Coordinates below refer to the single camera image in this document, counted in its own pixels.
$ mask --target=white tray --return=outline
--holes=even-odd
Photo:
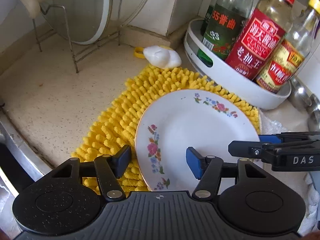
[[[245,78],[202,44],[201,25],[202,19],[192,20],[184,38],[186,54],[197,71],[202,75],[207,75],[249,104],[265,110],[277,108],[286,100],[291,93],[290,82],[287,82],[277,94],[273,94]],[[212,60],[212,67],[207,67],[197,57],[198,49],[201,49]]]

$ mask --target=floral plate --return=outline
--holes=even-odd
[[[197,180],[186,162],[186,149],[225,162],[238,158],[228,152],[233,140],[259,141],[256,130],[235,105],[203,90],[178,90],[153,102],[140,119],[135,150],[141,174],[153,191],[189,190]],[[221,180],[220,192],[234,185]]]

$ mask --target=pink flower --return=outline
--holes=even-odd
[[[220,103],[217,103],[217,107],[220,111],[225,111],[226,108],[224,107],[224,104],[220,104]]]
[[[158,150],[158,146],[155,143],[150,143],[148,145],[148,151],[151,155],[155,155]]]

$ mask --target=yellow bottle cap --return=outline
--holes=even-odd
[[[309,5],[320,14],[320,1],[319,0],[309,0]]]

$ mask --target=yellow cloth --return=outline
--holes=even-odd
[[[257,108],[234,93],[229,93],[221,85],[214,86],[214,81],[207,82],[206,79],[207,76],[200,78],[199,73],[187,68],[178,67],[170,71],[147,65],[138,76],[127,79],[127,90],[112,101],[111,107],[101,112],[98,121],[93,123],[87,136],[83,137],[83,144],[71,156],[78,157],[81,162],[89,162],[100,155],[114,155],[123,145],[129,144],[132,162],[118,181],[126,194],[133,190],[147,191],[134,150],[137,125],[143,112],[154,100],[180,89],[200,89],[222,96],[244,112],[259,133]],[[84,185],[100,193],[95,178],[86,178]]]

